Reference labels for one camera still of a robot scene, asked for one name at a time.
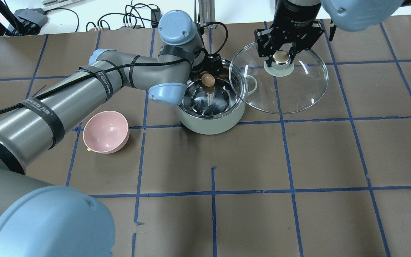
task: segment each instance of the pink bowl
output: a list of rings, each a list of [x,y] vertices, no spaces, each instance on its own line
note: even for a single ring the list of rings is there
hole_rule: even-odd
[[[100,112],[83,129],[83,142],[96,153],[115,153],[128,141],[128,122],[121,113]]]

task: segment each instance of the velcro strap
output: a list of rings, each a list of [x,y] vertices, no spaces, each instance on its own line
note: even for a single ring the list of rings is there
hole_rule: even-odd
[[[176,57],[180,57],[182,59],[186,59],[189,61],[191,65],[193,65],[193,61],[196,58],[196,56],[192,52],[187,51],[181,47],[176,47],[176,46],[171,46],[171,45],[165,45],[159,49],[158,57],[163,54],[169,54],[169,55],[173,55]]]
[[[81,66],[78,71],[86,71],[90,74],[93,74],[95,78],[97,78],[99,82],[101,82],[102,86],[104,86],[104,90],[106,90],[106,101],[111,99],[112,95],[114,94],[114,89],[104,70],[91,65],[84,65]]]
[[[22,101],[20,104],[23,104],[26,108],[39,115],[50,127],[54,135],[52,138],[53,144],[51,148],[53,148],[64,138],[63,123],[61,122],[58,115],[52,109],[50,109],[50,107],[48,107],[35,97],[28,98],[25,101]]]

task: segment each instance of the black metal rod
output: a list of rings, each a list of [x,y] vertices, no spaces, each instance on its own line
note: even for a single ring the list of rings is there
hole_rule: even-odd
[[[10,11],[10,9],[0,0],[0,13],[5,17],[5,19],[16,28],[18,34],[24,35],[27,28],[15,17],[15,15]]]

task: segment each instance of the pot handle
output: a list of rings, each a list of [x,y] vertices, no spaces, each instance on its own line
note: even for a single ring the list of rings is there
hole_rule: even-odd
[[[258,82],[256,81],[256,78],[251,76],[251,75],[247,75],[247,78],[250,78],[251,80],[253,80],[253,82],[255,83],[255,88],[253,88],[251,91],[249,91],[246,95],[246,97],[250,96],[251,94],[253,94],[256,89],[258,88]]]

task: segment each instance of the glass lid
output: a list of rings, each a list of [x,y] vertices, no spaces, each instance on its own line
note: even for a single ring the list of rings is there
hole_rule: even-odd
[[[258,56],[255,42],[240,50],[229,70],[240,69],[247,86],[231,82],[235,94],[250,106],[272,114],[300,112],[318,102],[328,86],[326,65],[311,50],[298,53],[290,63],[289,47],[285,44],[274,54],[271,67]]]

